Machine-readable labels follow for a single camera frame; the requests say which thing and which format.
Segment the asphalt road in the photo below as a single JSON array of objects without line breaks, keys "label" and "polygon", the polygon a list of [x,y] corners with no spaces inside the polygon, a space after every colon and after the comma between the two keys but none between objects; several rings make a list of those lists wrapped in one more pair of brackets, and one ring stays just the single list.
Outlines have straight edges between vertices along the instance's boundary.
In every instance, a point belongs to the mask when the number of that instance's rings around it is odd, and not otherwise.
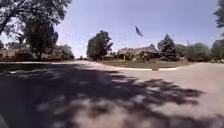
[{"label": "asphalt road", "polygon": [[9,128],[223,128],[224,65],[153,72],[80,61],[0,74],[0,113]]}]

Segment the tree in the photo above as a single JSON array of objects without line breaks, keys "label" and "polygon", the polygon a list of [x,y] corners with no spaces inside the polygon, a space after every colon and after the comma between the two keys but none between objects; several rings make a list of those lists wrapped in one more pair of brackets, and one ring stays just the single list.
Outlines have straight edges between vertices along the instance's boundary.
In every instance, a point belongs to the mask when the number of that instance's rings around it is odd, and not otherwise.
[{"label": "tree", "polygon": [[53,24],[42,17],[30,19],[26,23],[25,35],[38,60],[41,60],[42,54],[47,50],[53,51],[58,40],[58,33],[54,31]]},{"label": "tree", "polygon": [[20,44],[17,42],[9,42],[9,43],[5,44],[5,46],[8,49],[19,49],[20,48]]},{"label": "tree", "polygon": [[208,46],[202,43],[190,45],[187,50],[187,58],[189,61],[209,61],[211,59],[210,50]]},{"label": "tree", "polygon": [[222,28],[224,27],[224,0],[219,0],[218,1],[218,6],[219,9],[215,12],[215,15],[218,17],[218,19],[216,20],[217,23],[217,27],[218,28]]},{"label": "tree", "polygon": [[19,50],[22,50],[22,45],[24,40],[26,39],[24,34],[18,33],[18,36],[16,36],[16,39],[19,41]]},{"label": "tree", "polygon": [[72,0],[1,0],[0,35],[17,33],[30,18],[42,16],[52,24],[64,19]]},{"label": "tree", "polygon": [[2,41],[0,40],[0,49],[4,48],[4,44],[2,43]]},{"label": "tree", "polygon": [[211,54],[216,61],[224,58],[224,40],[216,40],[213,43]]},{"label": "tree", "polygon": [[160,55],[162,60],[166,61],[175,61],[177,60],[175,44],[173,39],[167,34],[159,44],[158,49],[160,51]]},{"label": "tree", "polygon": [[95,37],[89,40],[87,46],[87,56],[93,60],[102,60],[102,57],[111,51],[113,43],[110,42],[108,32],[100,31]]},{"label": "tree", "polygon": [[179,57],[185,57],[187,54],[187,47],[185,45],[182,44],[176,44],[175,45],[176,48],[176,53]]}]

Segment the lawn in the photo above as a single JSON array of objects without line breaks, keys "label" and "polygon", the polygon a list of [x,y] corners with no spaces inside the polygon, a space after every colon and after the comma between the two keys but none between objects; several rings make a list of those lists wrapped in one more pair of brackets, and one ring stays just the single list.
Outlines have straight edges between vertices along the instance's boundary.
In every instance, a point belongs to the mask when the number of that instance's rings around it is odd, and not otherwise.
[{"label": "lawn", "polygon": [[131,62],[131,61],[102,61],[102,64],[115,66],[115,67],[126,67],[126,68],[147,68],[147,69],[158,69],[158,68],[175,68],[179,66],[186,66],[192,63],[190,62],[168,62],[168,61],[150,61],[150,62]]}]

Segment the green grass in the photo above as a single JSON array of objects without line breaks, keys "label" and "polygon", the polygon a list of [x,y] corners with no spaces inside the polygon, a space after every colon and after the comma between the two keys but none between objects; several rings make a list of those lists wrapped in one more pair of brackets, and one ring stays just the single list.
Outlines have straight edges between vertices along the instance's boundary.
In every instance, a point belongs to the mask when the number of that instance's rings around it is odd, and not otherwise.
[{"label": "green grass", "polygon": [[192,63],[190,62],[168,62],[168,61],[150,61],[150,62],[131,62],[131,61],[102,61],[102,64],[115,66],[115,67],[126,67],[126,68],[147,68],[147,69],[158,69],[158,68],[175,68],[179,66],[186,66]]},{"label": "green grass", "polygon": [[31,71],[46,67],[45,64],[0,64],[0,73],[16,70]]}]

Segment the sky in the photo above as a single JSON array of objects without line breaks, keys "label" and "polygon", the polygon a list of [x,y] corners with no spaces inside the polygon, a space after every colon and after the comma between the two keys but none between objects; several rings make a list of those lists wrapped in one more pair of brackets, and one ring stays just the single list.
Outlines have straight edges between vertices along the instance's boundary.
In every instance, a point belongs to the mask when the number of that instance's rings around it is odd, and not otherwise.
[{"label": "sky", "polygon": [[[73,0],[56,27],[58,44],[70,45],[76,57],[86,56],[88,40],[104,30],[113,51],[157,45],[166,34],[175,43],[211,46],[222,33],[216,28],[217,8],[217,0]],[[136,34],[135,25],[144,37]]]}]

